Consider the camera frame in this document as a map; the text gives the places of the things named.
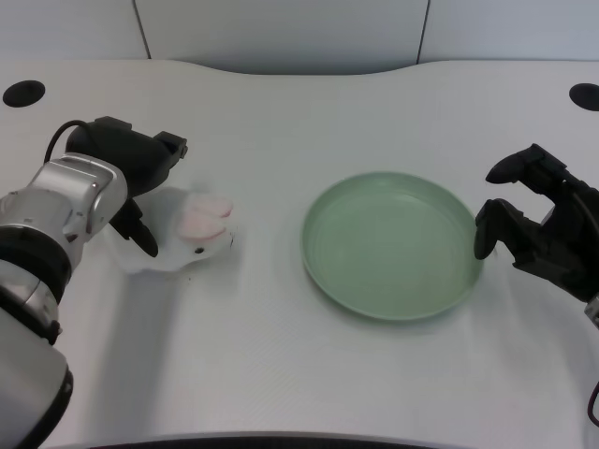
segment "plush toy ear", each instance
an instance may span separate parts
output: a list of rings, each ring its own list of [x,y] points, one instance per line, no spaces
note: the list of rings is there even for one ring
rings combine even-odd
[[[214,239],[226,231],[221,220],[196,210],[184,210],[177,223],[177,234],[191,242]]]
[[[185,200],[184,210],[203,212],[215,217],[226,218],[233,210],[233,203],[222,196],[190,194]]]

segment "white table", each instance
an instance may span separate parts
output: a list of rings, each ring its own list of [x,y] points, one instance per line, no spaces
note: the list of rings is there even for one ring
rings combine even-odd
[[[568,97],[576,83],[599,82],[599,63],[435,63],[358,77],[161,61],[0,66],[0,90],[28,79],[47,87],[32,107],[0,106],[1,192],[29,181],[60,124],[111,115],[188,138],[168,183],[230,196],[242,223],[230,253],[178,274],[127,278],[102,238],[88,245],[56,345],[75,391],[47,446],[251,431],[599,446],[585,415],[599,332],[581,303],[511,268],[503,248],[469,302],[413,325],[334,305],[299,252],[310,203],[359,172],[426,177],[473,211],[505,197],[539,220],[547,200],[484,182],[536,142],[599,185],[599,113]]]

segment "stuffed bunny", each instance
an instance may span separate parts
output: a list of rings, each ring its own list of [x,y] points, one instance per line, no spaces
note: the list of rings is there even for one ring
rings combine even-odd
[[[233,244],[233,204],[226,198],[167,187],[136,201],[143,212],[141,220],[158,244],[157,257],[147,255],[133,240],[123,239],[111,226],[104,231],[117,263],[129,273],[176,271]]]

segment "light green plate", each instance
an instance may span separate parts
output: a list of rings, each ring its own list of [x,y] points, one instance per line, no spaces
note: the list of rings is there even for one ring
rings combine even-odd
[[[475,219],[450,192],[401,173],[330,187],[302,230],[304,264],[331,298],[365,315],[414,320],[468,297],[481,269]]]

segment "black circular hole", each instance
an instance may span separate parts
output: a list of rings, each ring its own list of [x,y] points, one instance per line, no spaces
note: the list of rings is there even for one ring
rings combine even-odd
[[[570,99],[586,110],[599,111],[599,86],[587,82],[570,89]]]
[[[4,92],[2,101],[11,108],[24,108],[39,101],[46,93],[46,87],[39,81],[21,81]]]

